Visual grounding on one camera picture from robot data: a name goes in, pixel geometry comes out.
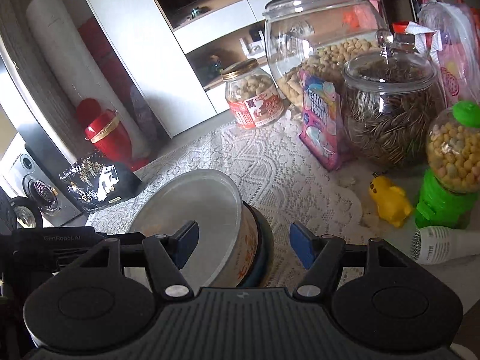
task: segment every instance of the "black device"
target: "black device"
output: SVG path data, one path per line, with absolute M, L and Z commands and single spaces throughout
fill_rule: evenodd
M 19 278 L 60 269 L 25 300 L 25 326 L 38 346 L 28 359 L 458 359 L 449 346 L 460 300 L 379 238 L 347 245 L 293 223 L 290 244 L 308 271 L 291 294 L 202 288 L 195 295 L 179 272 L 198 241 L 195 222 L 172 237 L 62 230 L 15 231 L 8 249 L 15 253 L 2 260 L 7 288 L 11 269 Z M 152 291 L 126 278 L 125 266 L 144 266 Z M 353 266 L 364 275 L 337 288 Z

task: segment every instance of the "silver screw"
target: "silver screw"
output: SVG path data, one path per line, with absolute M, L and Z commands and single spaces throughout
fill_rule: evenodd
M 172 298 L 181 298 L 182 296 L 188 295 L 189 292 L 188 287 L 182 286 L 181 284 L 167 287 L 165 290 L 165 293 Z
M 297 289 L 297 293 L 299 295 L 302 295 L 306 298 L 311 298 L 317 295 L 320 295 L 320 288 L 317 286 L 313 286 L 311 284 L 308 284 L 306 286 L 301 286 Z

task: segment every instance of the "yellow duck toy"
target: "yellow duck toy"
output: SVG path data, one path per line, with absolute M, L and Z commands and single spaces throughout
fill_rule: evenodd
M 385 176 L 377 176 L 371 181 L 369 194 L 377 203 L 378 216 L 395 227 L 402 227 L 413 212 L 405 191 Z

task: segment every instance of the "black snack bag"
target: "black snack bag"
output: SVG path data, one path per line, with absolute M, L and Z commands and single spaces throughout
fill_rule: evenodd
M 136 196 L 142 183 L 125 164 L 111 161 L 100 151 L 76 162 L 59 177 L 88 213 Z

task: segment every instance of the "glass jar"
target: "glass jar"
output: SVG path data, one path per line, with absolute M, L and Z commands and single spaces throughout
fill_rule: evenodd
M 393 36 L 378 30 L 380 52 L 347 62 L 341 116 L 358 153 L 383 168 L 404 167 L 425 158 L 425 139 L 445 108 L 438 75 L 428 60 L 393 48 Z
M 436 179 L 456 193 L 480 191 L 480 107 L 459 101 L 433 121 L 428 163 Z
M 375 32 L 386 24 L 368 0 L 273 0 L 263 14 L 272 76 L 284 95 L 302 108 L 300 69 L 335 85 L 351 58 L 377 49 Z
M 224 71 L 225 99 L 244 128 L 265 126 L 276 121 L 284 105 L 272 76 L 260 68 L 255 58 L 237 62 Z

